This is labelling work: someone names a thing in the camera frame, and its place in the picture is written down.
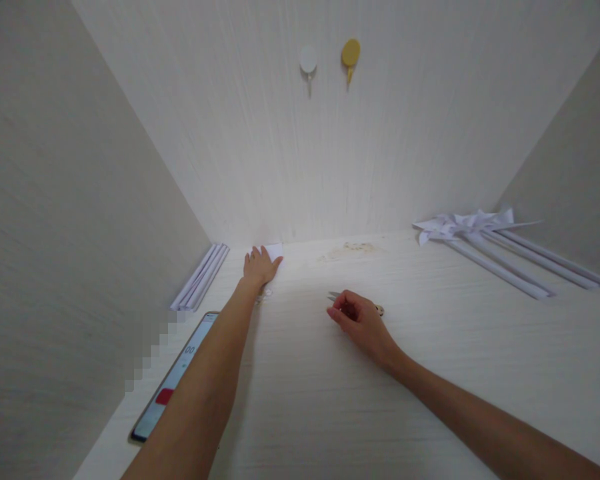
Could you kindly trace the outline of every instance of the paper stick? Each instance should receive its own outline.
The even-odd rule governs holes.
[[[182,298],[182,300],[180,300],[180,304],[178,305],[178,310],[183,310],[184,307],[187,305],[187,302],[191,299],[191,296],[195,293],[196,289],[200,285],[200,281],[202,280],[202,278],[204,278],[204,276],[207,273],[207,271],[209,270],[211,264],[213,263],[215,258],[218,256],[218,252],[220,252],[221,247],[222,247],[222,245],[214,245],[213,246],[213,253],[209,257],[209,260],[207,261],[205,266],[202,268],[202,271],[200,272],[200,275],[198,275],[198,278],[196,278],[196,280],[193,282],[191,288],[189,288],[189,291],[185,294],[185,296]]]
[[[509,282],[514,287],[522,290],[527,295],[535,298],[536,300],[547,298],[549,296],[549,294],[547,292],[545,292],[544,290],[542,290],[541,288],[538,288],[535,285],[532,285],[532,284],[522,280],[521,278],[516,277],[510,271],[502,268],[497,263],[494,263],[491,260],[488,260],[480,255],[477,255],[476,252],[474,252],[474,250],[472,250],[472,248],[470,248],[468,245],[464,244],[463,242],[461,242],[459,240],[445,240],[444,242],[448,246],[450,246],[452,249],[462,253],[462,255],[464,255],[467,258],[476,262],[482,268],[489,270],[493,274],[502,278],[502,280]]]
[[[570,282],[575,283],[576,285],[579,285],[584,289],[591,290],[595,288],[600,288],[600,284],[589,280],[588,278],[583,277],[582,275],[578,275],[576,272],[572,272],[571,270],[564,268],[562,265],[554,262],[553,260],[549,260],[548,258],[543,257],[542,255],[534,252],[533,250],[530,250],[520,245],[519,243],[514,242],[513,240],[509,240],[499,232],[484,231],[483,235],[486,236],[489,240],[512,248],[512,250],[514,250],[521,257],[524,257],[528,260],[531,260],[532,262],[537,263],[538,265],[546,268],[547,270],[554,272],[556,275],[559,275],[562,278],[569,280]]]
[[[480,235],[480,233],[464,234],[463,236],[464,236],[464,238],[466,238],[469,241],[470,244],[472,244],[474,246],[474,248],[476,248],[476,250],[479,250],[480,252],[484,253],[486,256],[490,257],[492,260],[495,260],[500,265],[502,265],[504,268],[506,268],[507,270],[512,272],[514,275],[517,275],[518,277],[522,278],[522,280],[529,282],[530,284],[535,285],[536,287],[542,288],[542,290],[546,291],[550,297],[555,297],[557,295],[556,292],[551,290],[551,288],[548,285],[536,280],[535,278],[530,276],[528,273],[524,272],[523,270],[520,270],[518,267],[516,267],[512,263],[505,260],[501,256],[500,252],[496,251],[491,246],[491,244],[487,243],[486,240],[484,239],[484,237],[482,235]]]
[[[553,260],[556,263],[559,263],[563,267],[576,272],[578,275],[582,275],[583,277],[586,277],[589,280],[593,280],[594,282],[598,282],[600,284],[600,275],[598,275],[597,273],[594,273],[591,270],[581,267],[577,263],[574,263],[571,260],[567,260],[566,258],[563,258],[560,255],[556,255],[551,250],[547,250],[546,248],[541,247],[540,245],[536,245],[534,242],[530,242],[529,240],[524,239],[516,235],[515,233],[512,233],[507,230],[502,230],[499,233],[501,235],[504,235],[509,240],[513,240],[514,242],[519,243],[520,245],[523,245],[524,247],[533,250],[534,252],[539,253],[540,255],[550,260]]]
[[[198,307],[202,303],[202,300],[204,299],[205,294],[207,293],[207,290],[209,290],[209,287],[213,283],[213,279],[215,278],[215,274],[218,273],[218,270],[220,270],[220,267],[222,266],[222,264],[225,261],[225,258],[226,258],[226,256],[228,254],[229,254],[229,247],[227,247],[227,249],[224,251],[224,253],[222,254],[222,257],[220,257],[220,262],[218,262],[218,265],[216,266],[216,268],[214,268],[213,273],[211,274],[211,276],[209,278],[209,281],[207,282],[204,290],[202,290],[202,294],[200,295],[200,298],[198,298],[198,301],[193,306],[193,311],[197,311],[198,310]]]
[[[228,250],[229,250],[229,247],[224,244],[222,245],[220,250],[218,250],[218,254],[215,256],[215,258],[211,262],[207,272],[202,277],[202,280],[200,280],[200,284],[197,286],[197,288],[193,292],[191,298],[188,300],[188,302],[184,306],[184,310],[192,310],[192,306],[196,305],[198,302],[198,299],[201,298],[204,295],[204,292],[207,291],[207,289],[209,288],[209,285],[211,284],[211,280],[210,280],[211,275],[212,274],[214,275],[213,272],[214,272],[216,266],[218,266],[218,264],[220,263],[220,258],[222,258],[223,254]]]
[[[193,285],[193,282],[195,282],[196,278],[198,278],[198,275],[200,274],[200,272],[202,271],[204,266],[207,264],[209,258],[211,257],[211,254],[215,251],[215,248],[216,248],[216,245],[212,245],[211,248],[208,250],[207,254],[202,259],[202,262],[200,262],[200,264],[198,265],[198,268],[196,268],[196,270],[195,270],[195,272],[193,272],[193,275],[191,276],[191,278],[189,278],[189,280],[185,283],[185,286],[182,287],[182,290],[180,290],[180,293],[178,293],[178,296],[172,302],[171,306],[169,307],[170,310],[178,310],[178,306],[180,305],[180,302],[185,297],[185,295],[189,292],[191,286]]]

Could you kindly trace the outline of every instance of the white paper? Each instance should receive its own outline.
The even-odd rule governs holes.
[[[216,245],[213,254],[210,256],[208,262],[202,268],[200,275],[198,275],[198,278],[196,278],[196,280],[193,282],[191,288],[184,296],[184,298],[180,300],[180,304],[178,305],[179,310],[187,310],[187,305],[189,304],[191,298],[195,295],[196,292],[200,292],[200,286],[203,285],[203,279],[205,278],[207,272],[211,268],[213,262],[219,257],[221,250],[222,245]]]
[[[546,248],[541,247],[540,245],[536,245],[535,243],[530,242],[529,240],[526,240],[516,235],[515,233],[504,231],[502,232],[502,235],[506,236],[506,238],[513,240],[516,243],[519,243],[520,245],[525,246],[530,250],[533,250],[536,253],[539,253],[540,255],[544,255],[546,258],[553,260],[554,262],[562,265],[563,267],[568,268],[569,270],[574,271],[577,274],[582,275],[583,277],[586,277],[600,284],[600,275],[598,275],[597,273],[594,273],[591,270],[588,270],[578,265],[577,263],[567,260],[566,258],[563,258],[560,255],[556,255],[551,250],[547,250]]]
[[[551,290],[551,288],[548,285],[536,280],[523,270],[520,270],[518,267],[508,262],[498,250],[496,250],[490,244],[487,243],[487,241],[484,239],[481,233],[470,233],[464,236],[468,240],[468,242],[472,244],[474,248],[476,248],[476,250],[484,253],[492,260],[498,262],[500,265],[512,272],[514,275],[517,275],[522,280],[529,282],[530,284],[535,285],[536,287],[542,288],[542,290],[546,291],[550,297],[556,296],[556,292]]]
[[[209,259],[214,254],[214,252],[216,252],[217,247],[218,247],[218,245],[212,245],[211,248],[208,250],[208,252],[205,255],[205,257],[203,258],[202,262],[200,262],[200,264],[198,265],[198,268],[196,268],[196,270],[195,270],[195,272],[193,272],[193,275],[191,276],[191,278],[189,278],[189,280],[185,283],[185,286],[182,287],[182,290],[180,290],[180,293],[175,298],[175,300],[172,302],[171,306],[169,307],[170,310],[178,310],[178,306],[180,306],[180,302],[183,300],[183,298],[186,296],[186,294],[188,294],[190,292],[193,283],[196,281],[196,279],[200,275],[200,272],[202,272],[202,269],[205,267],[205,265],[207,264]]]
[[[262,250],[260,249],[260,247],[256,247],[256,248],[258,249],[258,252],[262,253]],[[269,254],[269,258],[271,259],[271,261],[274,261],[274,260],[276,260],[276,258],[283,256],[282,243],[273,243],[271,245],[265,245],[265,248],[267,249],[267,252]]]
[[[578,275],[576,272],[572,272],[569,269],[564,268],[562,265],[550,260],[539,253],[530,250],[519,243],[514,242],[513,240],[509,240],[500,232],[483,232],[483,235],[496,243],[504,244],[514,250],[518,255],[531,260],[532,262],[537,263],[538,265],[546,268],[554,272],[556,275],[560,275],[562,278],[569,280],[570,282],[575,283],[576,285],[587,289],[595,289],[600,288],[600,284],[589,280],[582,275]]]
[[[218,273],[218,270],[220,270],[220,267],[222,266],[223,262],[225,261],[225,258],[229,254],[229,247],[227,247],[226,245],[225,245],[225,247],[226,247],[225,250],[220,255],[219,262],[217,263],[217,265],[213,269],[213,272],[211,272],[211,276],[209,277],[208,282],[204,285],[203,290],[202,290],[200,296],[198,296],[198,300],[195,302],[195,304],[194,304],[194,306],[192,308],[193,311],[197,311],[198,310],[198,307],[202,303],[202,300],[204,299],[205,295],[207,294],[207,290],[209,290],[209,287],[213,283],[213,279],[215,278],[215,274]]]
[[[485,213],[478,210],[472,215],[436,215],[435,218],[424,222],[414,223],[423,231],[420,232],[419,243],[424,245],[428,240],[454,240],[458,234],[477,233],[481,231],[495,231],[512,227],[521,227],[538,222],[514,223],[513,209],[499,213]]]
[[[458,240],[456,240],[456,241],[446,240],[445,243],[448,246],[450,246],[452,249],[462,253],[462,255],[473,260],[481,267],[486,268],[490,272],[492,272],[495,275],[497,275],[498,277],[502,278],[502,280],[509,282],[514,287],[522,290],[523,292],[532,296],[536,300],[547,298],[549,296],[549,294],[546,291],[542,290],[541,288],[536,287],[535,285],[532,285],[532,284],[522,280],[521,278],[516,277],[510,271],[502,268],[497,263],[494,263],[491,260],[488,260],[488,259],[482,257],[481,255],[478,255],[474,250],[472,250],[472,248],[470,248],[464,242],[458,241]]]
[[[198,305],[200,303],[199,300],[202,300],[202,297],[204,297],[205,293],[209,289],[209,286],[211,285],[211,281],[213,280],[213,277],[218,272],[218,269],[220,268],[220,265],[222,264],[221,260],[225,259],[228,252],[229,252],[229,247],[223,244],[220,247],[220,250],[216,254],[215,258],[212,260],[211,264],[209,265],[209,268],[205,272],[204,276],[201,278],[200,283],[198,284],[197,288],[194,290],[193,294],[191,295],[191,298],[189,298],[189,300],[184,305],[184,307],[182,307],[182,304],[180,304],[181,308],[183,308],[184,310],[192,310],[194,305]]]

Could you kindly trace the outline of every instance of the forearm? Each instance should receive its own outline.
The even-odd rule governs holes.
[[[231,414],[259,288],[240,280],[124,479],[208,476]]]
[[[502,479],[600,479],[600,467],[397,351],[385,369]]]

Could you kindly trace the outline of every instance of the folded paper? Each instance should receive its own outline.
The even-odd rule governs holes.
[[[228,253],[228,246],[224,244],[213,245],[169,308],[171,310],[198,310]]]
[[[431,220],[414,223],[413,226],[422,230],[420,246],[429,240],[440,240],[535,299],[554,297],[556,293],[546,283],[506,260],[496,245],[582,288],[600,287],[600,275],[508,231],[533,223],[538,222],[514,222],[513,209],[509,208],[499,213],[478,210],[472,215],[442,214]]]

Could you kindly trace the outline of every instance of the tweezers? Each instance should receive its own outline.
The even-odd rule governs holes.
[[[335,301],[340,295],[342,295],[342,292],[329,292],[329,296],[327,298],[331,301]],[[385,314],[385,309],[382,307],[382,305],[375,305],[375,308],[378,310],[378,314],[381,317]]]

